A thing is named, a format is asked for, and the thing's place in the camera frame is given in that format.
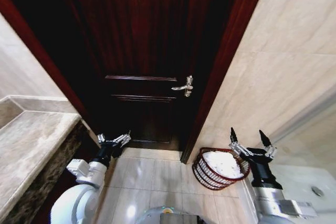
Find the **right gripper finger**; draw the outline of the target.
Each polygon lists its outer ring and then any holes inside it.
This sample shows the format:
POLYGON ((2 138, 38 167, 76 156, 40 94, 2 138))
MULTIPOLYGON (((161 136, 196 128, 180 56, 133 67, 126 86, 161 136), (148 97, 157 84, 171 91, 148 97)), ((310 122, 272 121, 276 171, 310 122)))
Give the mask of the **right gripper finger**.
POLYGON ((274 159, 277 148, 271 144, 270 139, 265 135, 265 133, 262 130, 259 130, 261 142, 264 146, 264 150, 266 151, 265 156, 271 159, 274 159))
POLYGON ((229 147, 237 155, 240 155, 240 154, 249 155, 248 149, 239 144, 236 133, 232 127, 230 128, 230 141, 231 143, 229 144, 229 147))

